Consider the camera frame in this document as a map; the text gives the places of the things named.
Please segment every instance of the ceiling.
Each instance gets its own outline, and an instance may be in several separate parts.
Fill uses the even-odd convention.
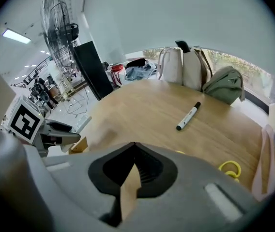
[[[71,0],[65,1],[72,21],[75,17]],[[25,65],[38,65],[48,57],[40,52],[48,51],[42,35],[41,3],[42,0],[7,0],[0,9],[0,74],[9,84],[32,70],[24,68]],[[25,35],[31,42],[23,44],[3,37],[7,28]]]

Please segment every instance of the white bag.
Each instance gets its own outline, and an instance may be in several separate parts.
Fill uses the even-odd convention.
[[[212,69],[201,48],[191,48],[183,55],[183,85],[197,91],[212,77]]]
[[[163,49],[159,54],[158,67],[159,79],[163,75],[165,81],[183,84],[183,65],[180,49],[173,47]]]

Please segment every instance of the ceiling light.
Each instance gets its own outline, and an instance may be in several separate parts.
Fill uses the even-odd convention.
[[[19,33],[15,33],[13,31],[11,31],[10,29],[7,29],[4,33],[3,36],[6,38],[10,38],[12,40],[16,40],[19,42],[22,42],[24,44],[28,44],[31,40],[25,36],[22,36]]]

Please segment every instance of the green bag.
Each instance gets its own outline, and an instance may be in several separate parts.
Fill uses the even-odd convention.
[[[203,93],[231,105],[238,97],[245,100],[243,78],[232,66],[217,71],[209,82],[203,85]]]

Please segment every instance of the standing fan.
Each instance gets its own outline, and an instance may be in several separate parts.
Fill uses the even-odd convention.
[[[78,37],[78,25],[70,23],[65,0],[43,0],[43,35],[49,52],[57,66],[72,75],[75,40]]]

